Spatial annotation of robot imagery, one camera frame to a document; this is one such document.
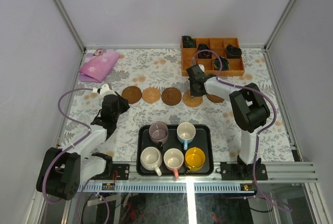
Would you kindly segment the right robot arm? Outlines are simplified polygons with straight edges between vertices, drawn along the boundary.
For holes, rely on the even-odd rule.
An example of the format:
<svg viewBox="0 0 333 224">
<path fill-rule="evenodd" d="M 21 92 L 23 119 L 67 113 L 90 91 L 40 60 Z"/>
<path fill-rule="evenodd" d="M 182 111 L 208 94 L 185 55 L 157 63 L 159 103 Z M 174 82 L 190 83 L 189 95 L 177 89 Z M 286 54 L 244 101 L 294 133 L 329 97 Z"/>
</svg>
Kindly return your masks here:
<svg viewBox="0 0 333 224">
<path fill-rule="evenodd" d="M 186 69 L 193 97 L 213 95 L 230 102 L 234 119 L 241 129 L 241 150 L 237 158 L 237 173 L 242 179 L 255 175 L 254 164 L 259 159 L 258 133 L 266 126 L 270 110 L 256 84 L 239 86 L 223 81 L 213 74 L 206 75 L 199 65 Z"/>
</svg>

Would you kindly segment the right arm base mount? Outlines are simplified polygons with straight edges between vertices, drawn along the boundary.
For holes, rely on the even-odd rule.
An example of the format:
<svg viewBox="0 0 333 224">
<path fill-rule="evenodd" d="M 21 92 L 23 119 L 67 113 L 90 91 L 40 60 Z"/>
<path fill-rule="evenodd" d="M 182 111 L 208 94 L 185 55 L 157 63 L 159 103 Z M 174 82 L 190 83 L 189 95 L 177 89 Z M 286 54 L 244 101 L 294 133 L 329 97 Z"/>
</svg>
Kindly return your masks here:
<svg viewBox="0 0 333 224">
<path fill-rule="evenodd" d="M 222 180 L 225 181 L 253 180 L 253 173 L 258 181 L 268 180 L 266 166 L 260 158 L 255 162 L 255 170 L 253 164 L 244 163 L 239 156 L 236 163 L 221 162 L 220 169 Z"/>
</svg>

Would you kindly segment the woven rattan coaster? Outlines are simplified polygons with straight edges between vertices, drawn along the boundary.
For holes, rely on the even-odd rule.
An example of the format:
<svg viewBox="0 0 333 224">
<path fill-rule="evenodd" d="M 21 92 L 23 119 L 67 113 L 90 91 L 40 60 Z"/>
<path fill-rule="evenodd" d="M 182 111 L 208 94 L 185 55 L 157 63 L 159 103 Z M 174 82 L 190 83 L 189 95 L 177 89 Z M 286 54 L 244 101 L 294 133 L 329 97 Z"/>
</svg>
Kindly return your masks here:
<svg viewBox="0 0 333 224">
<path fill-rule="evenodd" d="M 198 107 L 202 104 L 203 98 L 191 96 L 190 90 L 186 91 L 182 97 L 183 103 L 187 107 Z"/>
<path fill-rule="evenodd" d="M 158 88 L 149 87 L 142 92 L 142 98 L 147 103 L 155 103 L 160 99 L 161 93 Z"/>
</svg>

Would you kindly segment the dark brown wooden coaster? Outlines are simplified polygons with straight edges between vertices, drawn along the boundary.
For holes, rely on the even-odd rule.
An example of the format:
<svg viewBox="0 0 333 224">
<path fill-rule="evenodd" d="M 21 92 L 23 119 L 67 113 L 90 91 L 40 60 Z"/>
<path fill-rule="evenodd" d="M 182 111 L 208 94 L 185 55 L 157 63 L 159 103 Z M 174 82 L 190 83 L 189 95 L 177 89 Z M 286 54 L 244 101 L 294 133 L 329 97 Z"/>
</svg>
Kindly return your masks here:
<svg viewBox="0 0 333 224">
<path fill-rule="evenodd" d="M 142 91 L 137 86 L 128 86 L 122 91 L 122 97 L 128 100 L 129 104 L 134 104 L 141 99 Z"/>
<path fill-rule="evenodd" d="M 214 103 L 222 103 L 224 102 L 224 99 L 219 97 L 219 96 L 215 96 L 215 95 L 211 95 L 211 94 L 207 94 L 207 98 Z"/>
<path fill-rule="evenodd" d="M 181 101 L 182 94 L 177 88 L 166 88 L 162 92 L 161 98 L 166 105 L 174 106 Z"/>
</svg>

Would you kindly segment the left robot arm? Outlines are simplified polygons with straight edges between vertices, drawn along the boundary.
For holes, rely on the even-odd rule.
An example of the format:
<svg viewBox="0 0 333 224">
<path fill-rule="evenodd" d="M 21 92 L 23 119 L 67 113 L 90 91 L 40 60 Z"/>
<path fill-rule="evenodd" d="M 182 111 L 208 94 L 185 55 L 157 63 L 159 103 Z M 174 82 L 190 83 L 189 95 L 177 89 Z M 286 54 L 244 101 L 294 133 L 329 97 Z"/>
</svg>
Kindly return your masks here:
<svg viewBox="0 0 333 224">
<path fill-rule="evenodd" d="M 103 98 L 102 107 L 90 124 L 78 122 L 87 128 L 87 133 L 76 141 L 49 148 L 37 179 L 36 189 L 49 204 L 72 199 L 81 183 L 98 177 L 113 176 L 112 157 L 93 152 L 115 132 L 121 114 L 129 110 L 129 102 L 117 92 L 94 89 Z"/>
</svg>

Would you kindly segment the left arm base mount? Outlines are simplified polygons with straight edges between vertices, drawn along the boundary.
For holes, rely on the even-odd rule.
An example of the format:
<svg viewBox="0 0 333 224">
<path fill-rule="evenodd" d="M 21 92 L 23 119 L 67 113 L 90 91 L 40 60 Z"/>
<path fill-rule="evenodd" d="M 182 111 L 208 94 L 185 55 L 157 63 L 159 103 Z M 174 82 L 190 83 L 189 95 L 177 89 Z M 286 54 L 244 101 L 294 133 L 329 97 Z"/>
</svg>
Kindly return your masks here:
<svg viewBox="0 0 333 224">
<path fill-rule="evenodd" d="M 110 169 L 106 168 L 103 173 L 93 176 L 91 180 L 128 180 L 129 173 L 129 164 L 113 164 Z"/>
</svg>

